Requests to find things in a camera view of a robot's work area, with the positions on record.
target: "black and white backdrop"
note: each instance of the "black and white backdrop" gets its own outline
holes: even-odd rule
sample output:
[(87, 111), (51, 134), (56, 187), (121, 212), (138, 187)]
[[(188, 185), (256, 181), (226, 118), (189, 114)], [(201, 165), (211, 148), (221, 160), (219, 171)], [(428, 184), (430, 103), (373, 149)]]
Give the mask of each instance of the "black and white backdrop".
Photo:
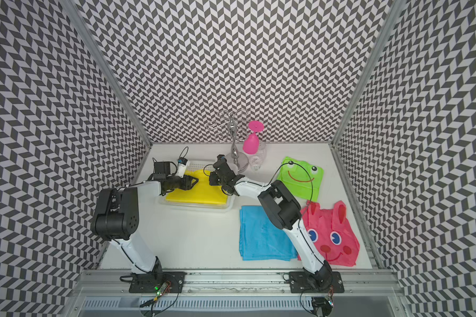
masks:
[(58, 3), (0, 1), (0, 311), (62, 309), (96, 194), (146, 149)]
[(222, 110), (269, 142), (329, 141), (391, 0), (75, 0), (153, 142), (214, 142)]
[(408, 0), (338, 144), (415, 315), (476, 316), (476, 0)]

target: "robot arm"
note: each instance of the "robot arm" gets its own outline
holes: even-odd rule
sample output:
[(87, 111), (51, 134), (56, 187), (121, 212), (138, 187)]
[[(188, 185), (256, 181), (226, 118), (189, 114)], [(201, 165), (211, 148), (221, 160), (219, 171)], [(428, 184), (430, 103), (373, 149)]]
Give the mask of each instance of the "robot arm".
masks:
[(97, 199), (90, 229), (129, 259), (133, 273), (152, 272), (156, 265), (160, 267), (157, 257), (135, 233), (139, 224), (139, 187), (153, 196), (159, 196), (176, 188), (190, 190), (198, 182), (197, 178), (189, 175), (168, 175), (169, 168), (170, 162), (155, 162), (156, 172), (147, 181), (119, 189), (103, 189)]
[(257, 198), (268, 219), (287, 234), (298, 251), (304, 269), (310, 276), (311, 287), (323, 288), (331, 277), (329, 263), (312, 243), (301, 218), (301, 207), (287, 187), (281, 181), (265, 184), (236, 175), (223, 155), (217, 157), (213, 167), (215, 171), (210, 173), (210, 185), (220, 185), (228, 194)]

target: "bunny ear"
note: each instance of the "bunny ear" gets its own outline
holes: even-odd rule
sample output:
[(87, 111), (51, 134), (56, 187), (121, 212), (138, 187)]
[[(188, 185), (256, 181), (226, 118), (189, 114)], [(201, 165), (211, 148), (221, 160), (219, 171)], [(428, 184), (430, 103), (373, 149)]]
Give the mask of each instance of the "bunny ear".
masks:
[(346, 219), (347, 207), (342, 202), (339, 201), (333, 206), (333, 217), (331, 219), (333, 226), (340, 226), (344, 223)]

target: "black cable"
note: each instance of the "black cable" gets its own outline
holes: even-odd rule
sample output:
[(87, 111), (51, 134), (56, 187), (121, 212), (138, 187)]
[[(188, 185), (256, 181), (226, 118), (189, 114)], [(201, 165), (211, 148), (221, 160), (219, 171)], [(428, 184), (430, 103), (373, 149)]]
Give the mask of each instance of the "black cable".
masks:
[(143, 270), (142, 268), (140, 268), (139, 266), (136, 265), (136, 263), (134, 263), (133, 260), (130, 259), (129, 255), (127, 254), (127, 252), (125, 252), (125, 249), (123, 249), (123, 246), (118, 242), (116, 241), (115, 239), (113, 239), (114, 242), (118, 243), (118, 245), (120, 246), (120, 248), (122, 249), (123, 251), (123, 254), (125, 254), (125, 256), (127, 257), (127, 259), (129, 259), (130, 263), (132, 263), (138, 270), (142, 271), (142, 272), (145, 272), (145, 273), (148, 273), (146, 272), (145, 270)]
[(301, 302), (301, 296), (302, 296), (302, 295), (303, 295), (303, 293), (305, 293), (306, 291), (311, 291), (311, 290), (310, 290), (310, 289), (308, 289), (308, 288), (305, 288), (305, 289), (304, 289), (304, 290), (301, 292), (301, 294), (300, 294), (300, 298), (299, 298), (300, 305), (301, 305), (301, 307), (303, 307), (303, 309), (305, 309), (305, 311), (306, 311), (306, 312), (308, 312), (308, 313), (309, 313), (309, 314), (311, 314), (311, 315), (314, 315), (314, 316), (316, 316), (316, 314), (315, 314), (315, 313), (313, 313), (313, 312), (309, 311), (308, 309), (306, 309), (306, 308), (305, 308), (305, 306), (303, 305), (303, 303)]
[(205, 175), (208, 176), (208, 177), (209, 177), (209, 175), (207, 175), (207, 174), (204, 172), (204, 169), (207, 168), (207, 166), (210, 166), (210, 165), (213, 165), (213, 164), (207, 164), (207, 165), (205, 165), (205, 166), (203, 167), (203, 174), (205, 174)]
[(275, 175), (277, 175), (277, 173), (280, 171), (280, 168), (281, 168), (281, 167), (283, 167), (284, 165), (292, 165), (292, 164), (298, 165), (299, 167), (303, 168), (303, 170), (305, 171), (305, 173), (309, 176), (310, 184), (312, 184), (312, 180), (311, 180), (311, 178), (310, 178), (310, 174), (309, 174), (309, 172), (306, 171), (306, 169), (305, 169), (303, 166), (301, 166), (301, 165), (298, 164), (298, 163), (288, 162), (288, 163), (280, 164), (279, 168), (277, 168), (277, 170), (276, 170), (275, 173), (273, 174), (272, 179), (268, 182), (268, 185), (272, 183), (273, 178), (274, 178)]
[[(169, 275), (169, 276), (172, 276), (172, 277), (175, 277), (174, 275), (171, 275), (171, 274), (169, 274), (169, 273), (165, 273), (165, 274), (166, 274), (166, 275)], [(177, 281), (173, 281), (173, 280), (171, 280), (171, 282), (174, 282), (174, 284), (178, 285), (177, 295), (176, 295), (175, 301), (173, 301), (173, 302), (171, 303), (171, 305), (169, 305), (168, 307), (166, 307), (166, 308), (164, 308), (163, 310), (161, 310), (158, 314), (161, 314), (161, 313), (163, 313), (164, 311), (168, 310), (168, 309), (169, 309), (171, 306), (173, 306), (173, 305), (176, 303), (176, 301), (178, 300), (178, 296), (180, 295), (180, 284), (178, 284)], [(152, 316), (153, 316), (153, 304), (152, 304), (152, 307), (150, 308), (150, 311), (152, 312)]]
[(233, 194), (228, 194), (224, 191), (224, 189), (221, 187), (220, 190), (226, 195), (226, 196), (232, 196)]
[(146, 311), (146, 314), (143, 314), (143, 313), (141, 313), (141, 300), (142, 300), (142, 298), (143, 298), (143, 297), (141, 296), (141, 297), (140, 297), (140, 306), (139, 306), (139, 310), (140, 310), (140, 314), (141, 314), (141, 315), (143, 315), (143, 317), (146, 317), (146, 315), (148, 314), (148, 311)]
[(180, 153), (180, 156), (178, 156), (178, 158), (185, 158), (185, 156), (189, 154), (189, 147), (184, 147), (183, 150), (182, 150), (182, 153)]
[(258, 183), (253, 182), (253, 181), (239, 181), (238, 183), (235, 184), (235, 186), (238, 185), (239, 183), (250, 183), (250, 184), (257, 185), (257, 186), (259, 186), (259, 187), (266, 187), (266, 186), (264, 186), (264, 185), (260, 185), (260, 184), (258, 184)]
[(174, 175), (174, 174), (178, 173), (178, 164), (175, 164), (174, 162), (170, 162), (170, 163), (173, 164), (173, 165), (175, 166), (175, 168), (176, 168), (175, 172), (174, 172), (173, 174), (171, 174), (171, 175)]
[(132, 280), (125, 279), (126, 277), (133, 278), (133, 276), (120, 276), (120, 282), (132, 283)]
[(152, 180), (152, 179), (150, 179), (150, 177), (148, 177), (148, 179), (145, 180), (145, 181), (141, 181), (141, 182), (139, 182), (139, 183), (135, 183), (135, 184), (129, 185), (129, 186), (127, 186), (127, 187), (132, 187), (132, 186), (136, 186), (136, 185), (141, 185), (141, 184), (143, 184), (143, 183), (146, 183), (147, 181), (154, 181), (154, 180)]

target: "black mounting plate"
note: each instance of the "black mounting plate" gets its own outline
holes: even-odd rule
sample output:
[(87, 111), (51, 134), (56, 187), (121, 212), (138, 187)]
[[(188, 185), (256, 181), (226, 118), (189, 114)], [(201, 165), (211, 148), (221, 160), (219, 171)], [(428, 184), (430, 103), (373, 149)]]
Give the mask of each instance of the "black mounting plate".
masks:
[(130, 283), (129, 293), (157, 293), (155, 289), (160, 282), (170, 281), (170, 293), (181, 293), (183, 283), (185, 282), (185, 272), (164, 272), (162, 273), (162, 281), (156, 281), (152, 274), (138, 274), (138, 278)]
[[(344, 284), (342, 283), (342, 278), (339, 272), (333, 271), (332, 273), (331, 285), (333, 286), (333, 293), (343, 293)], [(311, 289), (309, 283), (307, 282), (308, 275), (305, 271), (298, 272), (289, 272), (289, 286), (291, 288), (291, 293), (300, 294), (301, 292), (307, 293)], [(330, 290), (330, 285), (325, 290), (318, 290), (317, 293), (327, 293)]]

